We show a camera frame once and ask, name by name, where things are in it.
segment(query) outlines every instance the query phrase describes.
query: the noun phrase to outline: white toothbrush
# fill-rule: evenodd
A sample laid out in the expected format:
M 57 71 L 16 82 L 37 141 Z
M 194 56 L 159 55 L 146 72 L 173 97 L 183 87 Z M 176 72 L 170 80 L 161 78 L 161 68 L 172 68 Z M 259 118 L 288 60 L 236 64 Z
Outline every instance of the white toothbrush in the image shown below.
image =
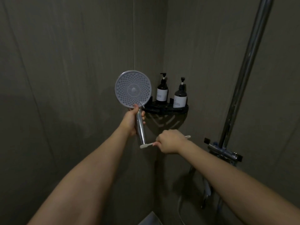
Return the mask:
M 146 147 L 152 145 L 153 143 L 141 145 L 140 148 L 146 148 Z

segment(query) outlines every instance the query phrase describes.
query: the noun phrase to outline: forearm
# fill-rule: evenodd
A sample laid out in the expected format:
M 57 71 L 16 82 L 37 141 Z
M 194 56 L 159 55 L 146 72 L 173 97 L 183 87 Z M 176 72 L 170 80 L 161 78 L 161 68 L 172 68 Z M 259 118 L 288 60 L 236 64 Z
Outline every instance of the forearm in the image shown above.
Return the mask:
M 128 135 L 117 128 L 62 179 L 29 224 L 97 223 Z
M 246 173 L 190 141 L 179 150 L 247 224 L 298 224 L 299 209 Z

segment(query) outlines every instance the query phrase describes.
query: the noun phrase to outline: black corner shelf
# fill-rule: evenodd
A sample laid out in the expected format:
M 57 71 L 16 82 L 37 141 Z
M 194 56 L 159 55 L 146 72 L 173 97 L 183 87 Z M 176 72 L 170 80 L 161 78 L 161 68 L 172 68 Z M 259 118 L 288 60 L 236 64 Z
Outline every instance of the black corner shelf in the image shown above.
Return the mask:
M 176 115 L 186 114 L 188 112 L 188 105 L 180 108 L 173 108 L 174 99 L 170 98 L 170 102 L 166 104 L 158 104 L 152 100 L 152 96 L 149 101 L 145 104 L 144 111 L 151 114 L 158 115 Z

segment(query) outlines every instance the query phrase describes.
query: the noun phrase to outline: white label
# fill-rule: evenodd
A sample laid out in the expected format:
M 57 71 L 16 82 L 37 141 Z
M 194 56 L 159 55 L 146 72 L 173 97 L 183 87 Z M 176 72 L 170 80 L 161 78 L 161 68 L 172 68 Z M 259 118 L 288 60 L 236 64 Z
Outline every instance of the white label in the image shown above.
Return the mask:
M 156 100 L 167 101 L 168 90 L 157 89 Z
M 179 108 L 179 107 L 185 107 L 185 104 L 187 102 L 187 97 L 179 97 L 179 96 L 174 96 L 174 108 Z

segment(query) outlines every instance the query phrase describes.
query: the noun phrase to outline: soap dispenser bottle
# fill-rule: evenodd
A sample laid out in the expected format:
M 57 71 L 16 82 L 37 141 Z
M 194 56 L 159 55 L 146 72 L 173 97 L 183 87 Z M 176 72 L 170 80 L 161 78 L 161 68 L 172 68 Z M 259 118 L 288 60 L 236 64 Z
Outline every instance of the soap dispenser bottle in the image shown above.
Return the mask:
M 156 102 L 158 104 L 166 104 L 168 99 L 168 86 L 166 84 L 166 73 L 161 73 L 163 79 L 160 82 L 160 85 L 157 87 Z
M 185 86 L 183 84 L 184 81 L 185 78 L 182 77 L 181 84 L 179 85 L 179 90 L 175 92 L 173 108 L 185 107 L 188 95 L 184 91 L 185 90 Z

